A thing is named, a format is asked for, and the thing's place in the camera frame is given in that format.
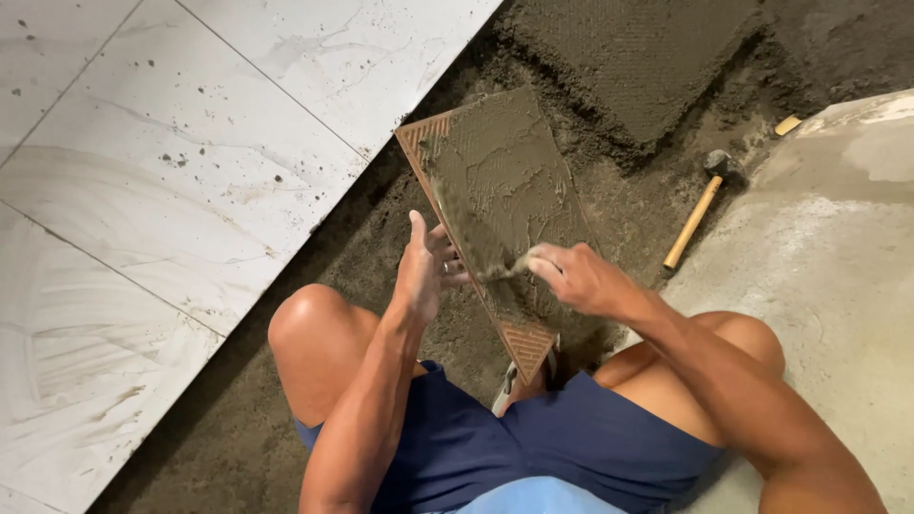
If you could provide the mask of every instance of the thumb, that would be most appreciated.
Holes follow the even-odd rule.
[[[527,267],[534,275],[545,280],[554,293],[557,294],[565,287],[565,275],[552,262],[539,257],[530,257]]]
[[[412,223],[412,231],[409,234],[409,242],[414,242],[423,248],[425,247],[425,219],[417,210],[409,212],[409,221]]]

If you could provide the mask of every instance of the gray concrete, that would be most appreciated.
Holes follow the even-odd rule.
[[[914,510],[914,90],[834,105],[783,141],[664,296],[781,339],[785,379],[859,458],[890,512]],[[756,512],[745,461],[688,512]]]

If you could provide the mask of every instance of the tiled floor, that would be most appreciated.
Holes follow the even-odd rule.
[[[0,511],[79,513],[498,1],[45,3],[0,4]]]

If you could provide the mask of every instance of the white marble tile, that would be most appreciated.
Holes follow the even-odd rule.
[[[60,514],[61,511],[18,491],[0,486],[0,512],[3,514]]]
[[[367,158],[501,0],[180,0]]]
[[[366,161],[172,0],[103,54],[0,198],[225,336]]]
[[[0,163],[138,3],[0,2]]]
[[[223,338],[3,204],[0,262],[0,485],[83,512]]]

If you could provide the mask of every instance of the navy blue shorts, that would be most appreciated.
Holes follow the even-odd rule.
[[[498,486],[556,477],[630,514],[685,494],[722,450],[602,388],[583,371],[562,391],[513,403],[502,418],[451,384],[441,365],[409,387],[397,453],[371,511],[457,509]],[[309,449],[321,425],[295,421]]]

